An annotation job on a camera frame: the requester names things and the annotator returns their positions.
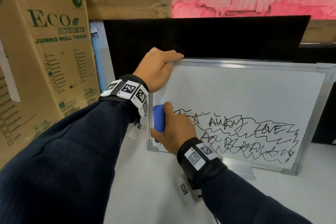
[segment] wooden plank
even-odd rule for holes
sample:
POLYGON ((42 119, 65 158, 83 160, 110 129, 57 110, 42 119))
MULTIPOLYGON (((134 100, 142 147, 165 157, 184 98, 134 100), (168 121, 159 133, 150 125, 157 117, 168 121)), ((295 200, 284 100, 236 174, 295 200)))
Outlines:
POLYGON ((86 0, 89 20, 170 18, 171 0, 86 0))
POLYGON ((301 42, 336 42, 336 20, 310 20, 301 42))

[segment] white desk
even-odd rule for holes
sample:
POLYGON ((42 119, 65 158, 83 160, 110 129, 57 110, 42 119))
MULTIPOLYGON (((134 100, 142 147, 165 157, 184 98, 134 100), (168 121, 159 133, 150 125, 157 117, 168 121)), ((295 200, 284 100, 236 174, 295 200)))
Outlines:
MULTIPOLYGON (((201 201, 186 207, 174 187, 175 156, 151 152, 146 138, 125 138, 115 169, 105 224, 215 223, 201 201)), ((336 147, 311 144, 298 177, 254 169, 256 188, 315 224, 336 222, 336 147)))

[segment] black scribble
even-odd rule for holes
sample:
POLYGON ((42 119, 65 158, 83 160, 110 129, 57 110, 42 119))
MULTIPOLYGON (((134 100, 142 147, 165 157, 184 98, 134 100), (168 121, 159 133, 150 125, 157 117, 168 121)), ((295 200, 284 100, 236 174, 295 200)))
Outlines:
POLYGON ((287 163, 299 142, 299 129, 295 128, 295 124, 272 120, 257 122, 241 115, 227 118, 211 112, 194 114, 193 110, 179 109, 176 112, 189 117, 199 138, 210 143, 222 155, 226 152, 240 153, 245 158, 287 163))

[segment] blue eraser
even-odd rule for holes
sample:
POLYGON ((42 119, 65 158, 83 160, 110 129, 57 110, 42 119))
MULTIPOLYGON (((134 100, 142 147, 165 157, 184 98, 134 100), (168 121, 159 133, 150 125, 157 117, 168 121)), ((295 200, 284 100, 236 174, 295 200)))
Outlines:
POLYGON ((153 107, 153 119, 154 129, 157 132, 163 132, 166 127, 166 115, 163 112, 163 105, 156 105, 153 107))

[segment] dark blue jacket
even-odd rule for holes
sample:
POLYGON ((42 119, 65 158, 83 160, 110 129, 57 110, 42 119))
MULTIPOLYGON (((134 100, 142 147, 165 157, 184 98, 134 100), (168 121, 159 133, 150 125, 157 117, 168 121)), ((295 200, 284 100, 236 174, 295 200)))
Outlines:
MULTIPOLYGON (((126 107, 96 102, 36 138, 0 172, 0 223, 103 223, 126 107)), ((310 223, 226 169, 202 187, 221 224, 310 223)))

